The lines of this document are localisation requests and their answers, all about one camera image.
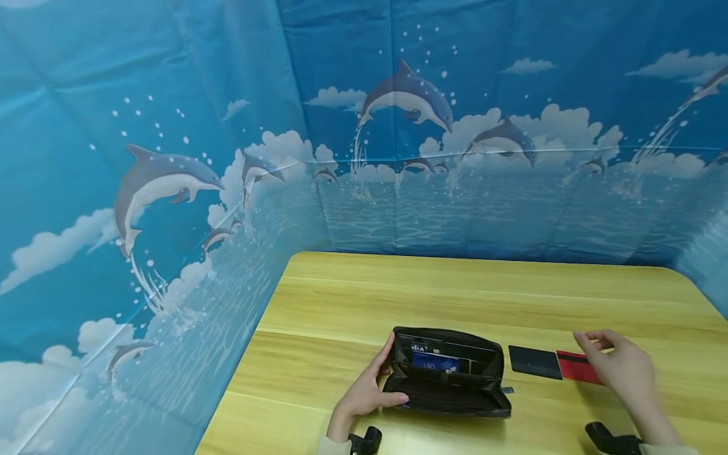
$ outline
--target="dolphin print backdrop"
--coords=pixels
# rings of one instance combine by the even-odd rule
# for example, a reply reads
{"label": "dolphin print backdrop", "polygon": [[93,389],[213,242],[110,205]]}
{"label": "dolphin print backdrop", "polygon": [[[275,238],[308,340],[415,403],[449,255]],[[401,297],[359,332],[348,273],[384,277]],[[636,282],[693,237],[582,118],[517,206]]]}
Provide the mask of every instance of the dolphin print backdrop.
{"label": "dolphin print backdrop", "polygon": [[0,0],[0,453],[190,454],[301,250],[667,266],[727,315],[727,21]]}

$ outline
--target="wrist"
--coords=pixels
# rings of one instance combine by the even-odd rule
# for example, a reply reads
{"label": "wrist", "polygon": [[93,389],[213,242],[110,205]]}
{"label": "wrist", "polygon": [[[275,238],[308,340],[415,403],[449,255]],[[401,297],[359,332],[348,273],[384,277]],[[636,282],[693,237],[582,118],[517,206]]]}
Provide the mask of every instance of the wrist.
{"label": "wrist", "polygon": [[345,443],[349,440],[355,416],[340,403],[336,405],[328,422],[326,437],[335,443]]}

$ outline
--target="card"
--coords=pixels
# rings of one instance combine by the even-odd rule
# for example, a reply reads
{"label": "card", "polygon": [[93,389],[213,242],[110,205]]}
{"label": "card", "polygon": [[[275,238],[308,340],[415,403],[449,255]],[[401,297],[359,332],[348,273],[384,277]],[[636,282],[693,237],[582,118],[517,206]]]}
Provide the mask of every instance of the card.
{"label": "card", "polygon": [[460,361],[461,359],[457,357],[427,354],[425,352],[412,352],[412,365],[429,368],[430,370],[458,373],[460,371]]}
{"label": "card", "polygon": [[561,380],[556,353],[530,349],[528,347],[508,346],[510,367],[519,373]]}
{"label": "card", "polygon": [[599,380],[594,367],[587,360],[587,356],[566,351],[556,351],[556,356],[563,377],[575,381],[604,385]]}

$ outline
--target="black wallet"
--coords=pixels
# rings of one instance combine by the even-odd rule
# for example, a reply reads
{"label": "black wallet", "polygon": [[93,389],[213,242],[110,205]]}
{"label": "black wallet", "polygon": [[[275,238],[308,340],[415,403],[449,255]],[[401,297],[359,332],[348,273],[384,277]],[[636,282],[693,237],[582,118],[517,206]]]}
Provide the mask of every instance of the black wallet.
{"label": "black wallet", "polygon": [[431,414],[510,417],[501,391],[505,359],[500,344],[468,333],[395,327],[392,375],[384,392],[410,400],[398,408]]}

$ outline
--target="black object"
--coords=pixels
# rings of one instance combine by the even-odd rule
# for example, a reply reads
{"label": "black object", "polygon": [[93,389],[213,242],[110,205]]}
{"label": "black object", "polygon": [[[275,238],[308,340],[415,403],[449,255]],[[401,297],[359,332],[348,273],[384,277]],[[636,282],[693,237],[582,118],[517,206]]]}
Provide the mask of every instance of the black object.
{"label": "black object", "polygon": [[[395,327],[394,332],[392,375],[384,391],[409,396],[398,408],[510,417],[510,401],[501,391],[505,359],[498,343],[444,329]],[[431,361],[422,363],[423,355]]]}
{"label": "black object", "polygon": [[563,379],[555,352],[509,346],[510,366],[514,371],[551,379]]}
{"label": "black object", "polygon": [[371,455],[379,451],[381,444],[381,431],[377,427],[369,427],[366,429],[364,438],[356,435],[349,435],[352,441],[352,450],[350,455]]}
{"label": "black object", "polygon": [[614,436],[601,422],[592,422],[585,428],[597,450],[609,455],[641,455],[642,439],[635,435]]}

